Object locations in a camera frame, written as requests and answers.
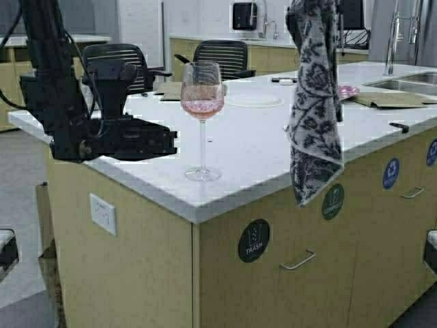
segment black mesh chair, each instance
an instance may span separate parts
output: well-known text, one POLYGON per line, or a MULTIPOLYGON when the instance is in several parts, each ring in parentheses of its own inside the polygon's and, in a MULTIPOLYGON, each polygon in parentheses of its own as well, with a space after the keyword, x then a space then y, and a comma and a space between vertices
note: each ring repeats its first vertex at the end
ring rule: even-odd
MULTIPOLYGON (((175 55, 182 63, 190 61, 182 55, 175 55)), ((243 41, 203 41, 196 48, 194 62, 214 62, 220 66, 224 81, 254 77, 256 71, 247 70, 247 44, 243 41)))
POLYGON ((141 49, 133 44, 96 44, 83 49, 85 68, 88 65, 102 60, 122 59, 126 63, 136 65, 138 77, 128 88, 128 94, 145 94, 153 91, 153 82, 156 77, 170 77, 170 72, 150 70, 145 62, 141 49))

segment wine glass stem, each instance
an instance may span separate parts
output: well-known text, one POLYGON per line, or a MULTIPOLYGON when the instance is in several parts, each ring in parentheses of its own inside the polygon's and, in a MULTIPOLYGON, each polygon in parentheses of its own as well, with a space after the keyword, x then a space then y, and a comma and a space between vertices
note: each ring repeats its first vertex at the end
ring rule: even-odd
POLYGON ((206 156, 206 121, 200 121, 200 168, 202 170, 206 169, 205 163, 206 156))

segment metal drawer handle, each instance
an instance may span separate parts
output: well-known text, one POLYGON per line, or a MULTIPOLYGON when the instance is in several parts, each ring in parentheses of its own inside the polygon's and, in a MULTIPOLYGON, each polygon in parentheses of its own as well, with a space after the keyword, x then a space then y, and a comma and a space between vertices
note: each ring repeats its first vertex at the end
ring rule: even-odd
POLYGON ((298 264, 294 265, 294 266, 286 266, 285 264, 280 264, 279 266, 282 269, 288 270, 288 271, 295 271, 297 269, 299 269, 302 265, 308 263, 309 261, 311 261, 312 259, 315 258, 315 252, 311 251, 310 249, 307 249, 307 253, 310 253, 310 256, 306 259, 304 259, 302 262, 299 262, 298 264))
POLYGON ((420 187, 416 187, 414 188, 415 190, 417 190, 416 193, 413 193, 412 195, 402 195, 403 198, 406 198, 407 200, 413 200, 414 198, 416 198, 417 196, 419 196, 422 192, 425 191, 425 188, 420 188, 420 187))

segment gray floor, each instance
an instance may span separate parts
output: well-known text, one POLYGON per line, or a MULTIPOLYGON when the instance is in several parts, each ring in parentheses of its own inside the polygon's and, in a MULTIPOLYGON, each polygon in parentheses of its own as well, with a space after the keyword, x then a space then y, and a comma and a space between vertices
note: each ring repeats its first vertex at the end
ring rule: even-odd
MULTIPOLYGON (((30 327, 21 324, 25 308, 34 317, 32 327, 45 328, 50 322, 47 316, 52 313, 38 265, 40 235, 34 195, 34 187, 44 180, 39 143, 21 131, 0 134, 0 228, 16 231, 22 260, 0 284, 0 328, 30 327)), ((393 327, 437 327, 437 286, 393 327)))

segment wine glass base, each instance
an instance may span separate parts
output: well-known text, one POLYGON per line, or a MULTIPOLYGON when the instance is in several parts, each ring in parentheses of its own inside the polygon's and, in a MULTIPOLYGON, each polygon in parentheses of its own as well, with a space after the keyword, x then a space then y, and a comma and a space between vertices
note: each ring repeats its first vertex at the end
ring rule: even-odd
POLYGON ((221 177, 221 172, 211 167, 194 167, 185 172, 185 176, 192 181, 215 181, 221 177))

